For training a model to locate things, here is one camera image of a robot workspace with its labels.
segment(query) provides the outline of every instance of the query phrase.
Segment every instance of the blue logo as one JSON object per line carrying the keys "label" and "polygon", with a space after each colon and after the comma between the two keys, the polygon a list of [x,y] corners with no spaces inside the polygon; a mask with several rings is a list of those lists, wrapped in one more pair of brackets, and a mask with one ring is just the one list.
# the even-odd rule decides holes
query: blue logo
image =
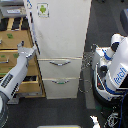
{"label": "blue logo", "polygon": [[114,81],[119,85],[122,79],[125,77],[126,70],[124,68],[120,68],[120,72],[117,74],[117,77],[114,78]]}

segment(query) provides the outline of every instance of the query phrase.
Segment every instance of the green sticker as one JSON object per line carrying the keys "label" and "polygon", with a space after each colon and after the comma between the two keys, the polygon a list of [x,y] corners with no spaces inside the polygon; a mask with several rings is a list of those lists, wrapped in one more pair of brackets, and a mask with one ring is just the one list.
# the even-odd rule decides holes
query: green sticker
{"label": "green sticker", "polygon": [[14,58],[18,58],[19,54],[13,54]]}
{"label": "green sticker", "polygon": [[46,8],[44,7],[44,5],[41,5],[40,11],[41,11],[42,13],[44,13],[44,12],[46,11]]}
{"label": "green sticker", "polygon": [[7,73],[0,73],[0,75],[6,75]]}
{"label": "green sticker", "polygon": [[6,56],[5,55],[1,55],[1,58],[5,58]]}
{"label": "green sticker", "polygon": [[9,39],[13,39],[13,35],[11,33],[7,34]]}

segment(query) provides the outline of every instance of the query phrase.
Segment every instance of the wooden cabinet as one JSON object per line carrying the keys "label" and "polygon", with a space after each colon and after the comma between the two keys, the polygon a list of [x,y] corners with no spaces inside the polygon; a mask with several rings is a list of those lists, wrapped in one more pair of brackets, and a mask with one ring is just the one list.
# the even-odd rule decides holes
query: wooden cabinet
{"label": "wooden cabinet", "polygon": [[[17,64],[17,58],[19,56],[17,44],[24,41],[24,47],[33,47],[30,31],[21,30],[20,27],[18,31],[12,31],[11,25],[13,21],[14,19],[10,18],[7,30],[0,31],[0,77],[6,75]],[[36,55],[29,61],[27,76],[16,93],[20,94],[21,97],[45,97]]]}

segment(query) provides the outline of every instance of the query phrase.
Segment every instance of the white refrigerator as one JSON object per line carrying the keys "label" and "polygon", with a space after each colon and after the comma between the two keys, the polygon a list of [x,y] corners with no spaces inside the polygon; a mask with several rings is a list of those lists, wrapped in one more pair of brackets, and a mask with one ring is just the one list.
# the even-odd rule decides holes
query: white refrigerator
{"label": "white refrigerator", "polygon": [[47,99],[76,98],[91,0],[24,0],[24,5]]}

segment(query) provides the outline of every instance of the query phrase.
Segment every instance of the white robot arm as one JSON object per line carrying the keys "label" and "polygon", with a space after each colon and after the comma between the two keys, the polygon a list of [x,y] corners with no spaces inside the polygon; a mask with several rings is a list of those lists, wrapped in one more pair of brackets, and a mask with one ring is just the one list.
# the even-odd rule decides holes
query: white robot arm
{"label": "white robot arm", "polygon": [[28,61],[31,60],[36,52],[36,47],[24,48],[24,42],[18,44],[19,57],[17,65],[12,68],[0,81],[0,128],[7,120],[7,102],[13,98],[18,87],[26,77],[28,71]]}

